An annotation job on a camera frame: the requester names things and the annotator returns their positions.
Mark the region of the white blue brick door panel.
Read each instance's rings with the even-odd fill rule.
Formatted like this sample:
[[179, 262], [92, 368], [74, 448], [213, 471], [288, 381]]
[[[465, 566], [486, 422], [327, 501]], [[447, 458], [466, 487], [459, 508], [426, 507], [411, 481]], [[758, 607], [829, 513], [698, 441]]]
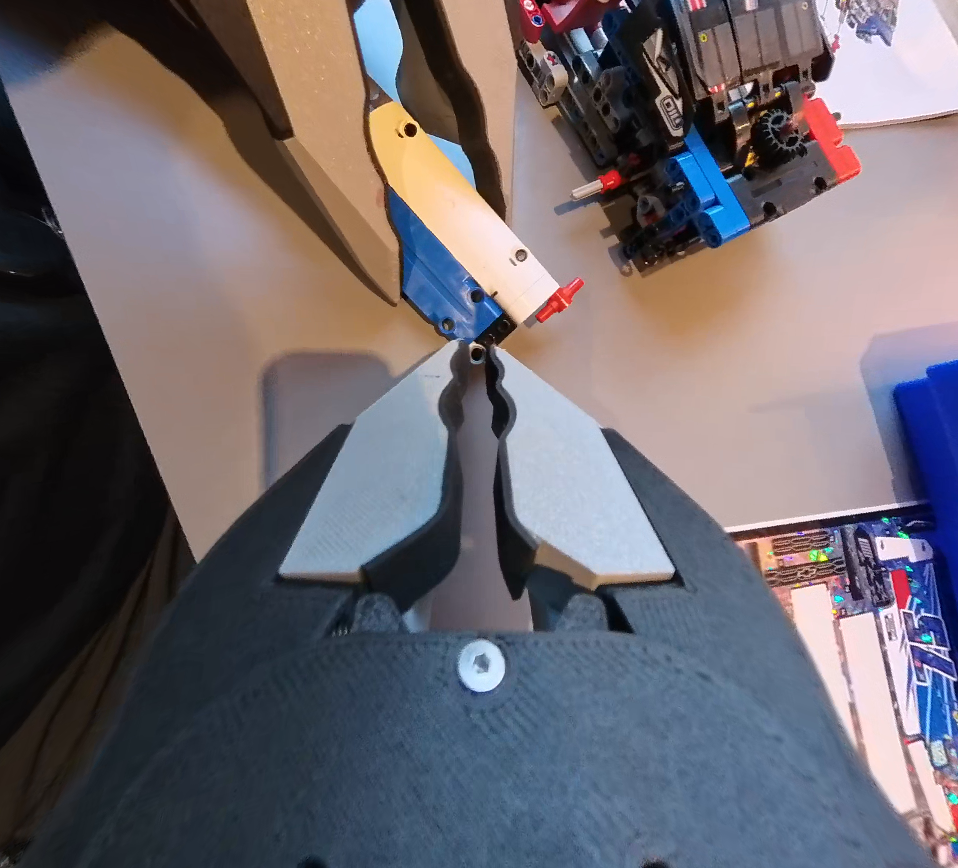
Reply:
[[560, 286], [401, 104], [382, 95], [368, 117], [401, 242], [401, 292], [448, 340], [500, 344], [572, 304]]

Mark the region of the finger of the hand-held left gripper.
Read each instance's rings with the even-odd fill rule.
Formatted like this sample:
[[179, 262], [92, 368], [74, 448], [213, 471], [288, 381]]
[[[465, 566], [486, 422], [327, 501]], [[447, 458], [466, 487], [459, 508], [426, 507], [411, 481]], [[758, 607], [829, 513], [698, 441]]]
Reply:
[[512, 213], [517, 61], [506, 0], [397, 0], [401, 104], [425, 132], [458, 144], [475, 188]]
[[347, 0], [176, 0], [247, 86], [280, 155], [368, 286], [401, 301], [401, 241], [373, 149]]

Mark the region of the colourful sticker sheet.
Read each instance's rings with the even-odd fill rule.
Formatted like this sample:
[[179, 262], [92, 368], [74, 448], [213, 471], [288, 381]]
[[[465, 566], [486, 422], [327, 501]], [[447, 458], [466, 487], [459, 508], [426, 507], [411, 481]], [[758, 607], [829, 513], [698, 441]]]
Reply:
[[796, 627], [892, 807], [939, 866], [956, 866], [956, 612], [932, 511], [730, 534]]

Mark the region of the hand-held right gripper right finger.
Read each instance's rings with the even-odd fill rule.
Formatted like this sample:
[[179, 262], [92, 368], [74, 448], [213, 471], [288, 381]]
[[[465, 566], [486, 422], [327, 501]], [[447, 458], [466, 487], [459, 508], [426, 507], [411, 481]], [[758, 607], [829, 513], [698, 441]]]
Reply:
[[664, 583], [676, 567], [595, 419], [502, 349], [485, 365], [497, 441], [493, 498], [512, 598]]

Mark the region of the blue plastic bin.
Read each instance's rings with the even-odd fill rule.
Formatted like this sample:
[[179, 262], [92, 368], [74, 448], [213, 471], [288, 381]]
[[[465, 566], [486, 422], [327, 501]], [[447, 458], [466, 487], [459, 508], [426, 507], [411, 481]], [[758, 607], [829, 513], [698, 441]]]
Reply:
[[893, 398], [925, 496], [940, 529], [955, 538], [957, 360], [931, 365], [923, 378], [899, 383]]

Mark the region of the open white instruction booklet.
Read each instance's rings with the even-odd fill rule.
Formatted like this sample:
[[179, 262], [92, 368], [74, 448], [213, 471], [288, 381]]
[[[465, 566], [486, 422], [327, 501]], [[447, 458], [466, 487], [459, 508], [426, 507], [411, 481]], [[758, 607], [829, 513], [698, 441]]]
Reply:
[[818, 94], [846, 129], [957, 108], [956, 0], [815, 0], [832, 70]]

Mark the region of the person's black jacket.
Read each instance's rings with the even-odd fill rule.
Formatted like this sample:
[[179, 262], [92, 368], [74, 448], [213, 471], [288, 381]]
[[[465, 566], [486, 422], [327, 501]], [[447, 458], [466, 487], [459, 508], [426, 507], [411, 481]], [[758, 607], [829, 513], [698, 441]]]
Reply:
[[193, 564], [2, 91], [2, 866], [87, 769]]

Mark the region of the toy brick race car model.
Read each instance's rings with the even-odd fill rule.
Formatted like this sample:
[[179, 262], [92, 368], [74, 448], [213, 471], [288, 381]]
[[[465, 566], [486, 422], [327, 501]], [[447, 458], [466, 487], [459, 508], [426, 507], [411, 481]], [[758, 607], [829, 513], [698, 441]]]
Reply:
[[860, 174], [816, 95], [815, 0], [519, 1], [519, 69], [599, 170], [570, 203], [630, 201], [622, 263], [722, 247]]

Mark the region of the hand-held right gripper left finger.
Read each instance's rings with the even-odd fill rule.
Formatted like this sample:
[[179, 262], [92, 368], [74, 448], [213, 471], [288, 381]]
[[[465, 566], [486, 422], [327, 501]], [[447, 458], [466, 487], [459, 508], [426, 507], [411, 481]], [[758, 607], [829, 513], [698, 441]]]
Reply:
[[362, 587], [406, 613], [447, 577], [461, 545], [470, 368], [469, 344], [450, 341], [346, 425], [282, 580]]

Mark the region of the grey desk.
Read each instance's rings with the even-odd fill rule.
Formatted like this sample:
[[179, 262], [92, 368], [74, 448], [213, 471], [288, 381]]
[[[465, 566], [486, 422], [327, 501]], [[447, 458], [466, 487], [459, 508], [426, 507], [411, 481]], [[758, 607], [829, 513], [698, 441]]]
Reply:
[[[441, 342], [341, 261], [167, 0], [2, 0], [2, 78], [200, 558]], [[569, 204], [580, 143], [515, 93], [512, 227], [584, 289], [506, 350], [730, 530], [918, 500], [890, 392], [956, 358], [956, 119], [853, 131], [856, 179], [626, 276]]]

